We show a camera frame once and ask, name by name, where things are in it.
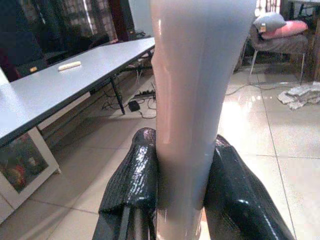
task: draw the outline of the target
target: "window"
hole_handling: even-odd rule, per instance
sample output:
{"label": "window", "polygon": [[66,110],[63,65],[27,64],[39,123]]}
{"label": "window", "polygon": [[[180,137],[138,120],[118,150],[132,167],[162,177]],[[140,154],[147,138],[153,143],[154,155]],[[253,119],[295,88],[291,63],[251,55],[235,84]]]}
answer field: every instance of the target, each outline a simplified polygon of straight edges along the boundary
{"label": "window", "polygon": [[280,13],[281,0],[257,0],[255,16],[259,17],[261,14],[268,12]]}
{"label": "window", "polygon": [[107,33],[111,41],[117,38],[107,0],[65,0],[62,10],[64,21],[80,27],[83,36]]}

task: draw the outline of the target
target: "chair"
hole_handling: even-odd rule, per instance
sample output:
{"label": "chair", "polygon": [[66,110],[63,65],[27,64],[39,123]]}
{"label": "chair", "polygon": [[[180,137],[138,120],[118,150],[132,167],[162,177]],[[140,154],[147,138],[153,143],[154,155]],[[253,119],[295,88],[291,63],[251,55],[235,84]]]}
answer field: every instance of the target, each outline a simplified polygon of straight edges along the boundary
{"label": "chair", "polygon": [[257,54],[259,51],[263,52],[271,52],[278,54],[301,54],[302,57],[302,66],[301,66],[301,75],[300,75],[300,85],[302,84],[303,74],[304,74],[304,65],[305,65],[305,57],[308,49],[308,39],[302,34],[263,40],[260,39],[258,30],[254,25],[251,26],[250,29],[250,37],[251,44],[254,48],[254,55],[250,70],[250,75],[255,66],[255,61],[257,58]]}

